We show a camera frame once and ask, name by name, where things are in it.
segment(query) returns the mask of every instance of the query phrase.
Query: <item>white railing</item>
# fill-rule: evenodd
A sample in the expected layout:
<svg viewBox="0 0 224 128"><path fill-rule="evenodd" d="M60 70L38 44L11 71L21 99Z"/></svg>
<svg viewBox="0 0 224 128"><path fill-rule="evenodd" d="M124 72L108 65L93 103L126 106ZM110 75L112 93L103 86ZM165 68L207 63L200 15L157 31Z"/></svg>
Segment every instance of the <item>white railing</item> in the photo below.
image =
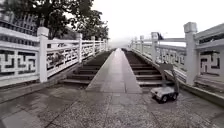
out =
<svg viewBox="0 0 224 128"><path fill-rule="evenodd" d="M2 36L39 43L38 37L0 27ZM38 79L38 63L39 47L0 41L0 87Z"/></svg>
<svg viewBox="0 0 224 128"><path fill-rule="evenodd" d="M46 82L63 69L108 50L107 40L95 41L94 36L91 40L82 40L81 34L77 40L48 40L47 35L44 27L38 29L37 37L0 27L0 39L7 37L0 41L0 87L32 80Z"/></svg>
<svg viewBox="0 0 224 128"><path fill-rule="evenodd" d="M224 82L224 24L197 33L196 23L189 22L184 31L185 38L165 39L158 39L158 33L152 32L151 39L141 36L140 40L132 40L130 47L155 64L174 64L176 72L189 85L198 77ZM186 47L160 42L185 42Z"/></svg>

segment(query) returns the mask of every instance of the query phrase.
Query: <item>stone bridge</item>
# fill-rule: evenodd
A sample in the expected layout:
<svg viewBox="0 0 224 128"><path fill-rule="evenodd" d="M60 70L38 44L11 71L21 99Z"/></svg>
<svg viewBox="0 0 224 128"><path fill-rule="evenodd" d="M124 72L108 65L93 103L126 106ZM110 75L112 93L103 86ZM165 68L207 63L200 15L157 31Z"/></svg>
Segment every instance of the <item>stone bridge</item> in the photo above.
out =
<svg viewBox="0 0 224 128"><path fill-rule="evenodd" d="M46 28L37 37L0 28L0 128L223 128L222 28L197 33L188 23L185 38L153 32L117 49L81 34L48 40ZM161 62L175 66L181 87L166 104L150 93L162 86Z"/></svg>

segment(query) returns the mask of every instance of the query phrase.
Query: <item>bridge deck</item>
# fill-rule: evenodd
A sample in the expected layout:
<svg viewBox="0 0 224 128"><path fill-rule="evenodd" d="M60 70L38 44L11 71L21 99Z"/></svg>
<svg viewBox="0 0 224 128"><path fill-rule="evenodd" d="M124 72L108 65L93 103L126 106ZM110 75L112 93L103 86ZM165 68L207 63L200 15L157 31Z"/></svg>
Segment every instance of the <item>bridge deck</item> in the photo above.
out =
<svg viewBox="0 0 224 128"><path fill-rule="evenodd" d="M117 50L88 91L59 84L1 103L0 128L224 127L223 108L188 92L181 90L177 101L166 104L158 104L150 94L133 94L136 84L129 72Z"/></svg>
<svg viewBox="0 0 224 128"><path fill-rule="evenodd" d="M141 93L123 51L113 52L98 71L87 91Z"/></svg>

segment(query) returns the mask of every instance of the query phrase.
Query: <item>tree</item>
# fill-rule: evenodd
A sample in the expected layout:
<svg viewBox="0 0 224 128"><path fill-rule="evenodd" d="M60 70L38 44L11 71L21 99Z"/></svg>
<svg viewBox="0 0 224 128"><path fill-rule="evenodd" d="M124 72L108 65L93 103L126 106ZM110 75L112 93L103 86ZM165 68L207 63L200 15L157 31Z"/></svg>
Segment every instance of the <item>tree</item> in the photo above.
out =
<svg viewBox="0 0 224 128"><path fill-rule="evenodd" d="M96 38L107 39L108 27L107 22L101 21L102 12L92 10L89 15L81 19L77 26L74 26L79 33L83 34L84 39L91 39L91 36Z"/></svg>
<svg viewBox="0 0 224 128"><path fill-rule="evenodd" d="M49 37L53 38L63 35L67 24L77 24L88 16L92 3L93 0L8 0L1 7L3 11L12 11L18 17L27 14L36 16L36 26L49 28ZM65 13L73 17L67 19Z"/></svg>

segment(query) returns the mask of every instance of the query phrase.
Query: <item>overcast sky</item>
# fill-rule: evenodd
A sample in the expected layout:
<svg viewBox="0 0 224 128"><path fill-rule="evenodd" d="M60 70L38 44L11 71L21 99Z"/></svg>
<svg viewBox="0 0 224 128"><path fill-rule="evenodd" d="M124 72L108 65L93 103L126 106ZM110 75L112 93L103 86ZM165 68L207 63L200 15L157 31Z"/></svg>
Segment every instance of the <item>overcast sky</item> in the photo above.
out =
<svg viewBox="0 0 224 128"><path fill-rule="evenodd" d="M158 31L184 37L183 25L196 22L202 31L224 21L223 0L94 0L93 9L108 21L111 43L129 41Z"/></svg>

